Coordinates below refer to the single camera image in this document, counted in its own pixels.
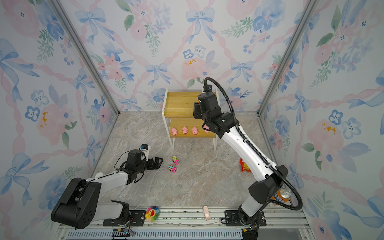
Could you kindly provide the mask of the pink teal toy truck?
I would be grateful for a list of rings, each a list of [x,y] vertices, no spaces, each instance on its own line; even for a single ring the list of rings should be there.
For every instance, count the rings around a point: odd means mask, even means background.
[[[172,173],[175,173],[177,171],[177,168],[175,166],[172,166],[172,165],[168,165],[168,170]]]

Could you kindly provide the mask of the pink green toy truck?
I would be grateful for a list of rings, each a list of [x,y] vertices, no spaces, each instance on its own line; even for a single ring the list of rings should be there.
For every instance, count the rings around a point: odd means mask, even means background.
[[[172,161],[175,165],[178,165],[180,163],[179,159],[176,156],[172,156]]]

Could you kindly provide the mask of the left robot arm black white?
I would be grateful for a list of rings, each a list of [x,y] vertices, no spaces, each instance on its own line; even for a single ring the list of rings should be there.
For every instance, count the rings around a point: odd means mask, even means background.
[[[127,151],[124,156],[126,160],[112,173],[91,179],[72,179],[52,210],[51,220],[75,229],[84,229],[95,221],[129,225],[133,220],[129,204],[122,201],[100,203],[100,196],[137,183],[146,171],[160,169],[164,160],[149,158],[148,146]]]

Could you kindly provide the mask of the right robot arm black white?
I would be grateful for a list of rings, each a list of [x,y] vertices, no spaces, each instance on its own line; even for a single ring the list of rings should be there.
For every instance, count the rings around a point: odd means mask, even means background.
[[[249,196],[238,209],[237,221],[247,227],[258,224],[262,211],[270,203],[292,211],[303,208],[300,194],[287,180],[288,169],[270,160],[248,137],[236,118],[229,96],[213,78],[204,79],[203,92],[194,104],[193,116],[203,120],[203,130],[216,134],[236,151],[256,180],[249,187]],[[298,203],[295,206],[272,198],[283,186],[288,187],[296,197]]]

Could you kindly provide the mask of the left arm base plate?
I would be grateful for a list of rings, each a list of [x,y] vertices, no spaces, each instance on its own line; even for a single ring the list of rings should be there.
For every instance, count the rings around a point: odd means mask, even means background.
[[[104,227],[142,227],[145,222],[145,210],[129,210],[122,213],[117,219],[106,219],[103,222]]]

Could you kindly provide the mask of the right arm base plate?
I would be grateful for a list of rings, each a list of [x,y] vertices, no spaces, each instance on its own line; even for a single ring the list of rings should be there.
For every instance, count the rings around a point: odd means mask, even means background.
[[[265,227],[267,225],[264,212],[258,211],[252,217],[249,217],[242,210],[225,210],[225,216],[221,223],[228,227]]]

